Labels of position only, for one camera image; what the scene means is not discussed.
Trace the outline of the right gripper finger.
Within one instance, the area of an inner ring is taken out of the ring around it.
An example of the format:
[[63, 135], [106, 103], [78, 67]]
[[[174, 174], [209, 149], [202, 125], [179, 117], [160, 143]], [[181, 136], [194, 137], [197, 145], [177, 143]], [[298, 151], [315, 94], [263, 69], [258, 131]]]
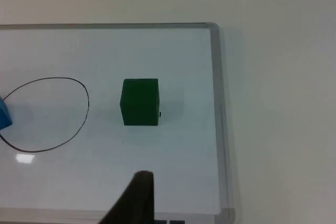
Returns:
[[123, 194], [99, 221], [111, 224], [154, 223], [154, 175], [139, 171]]

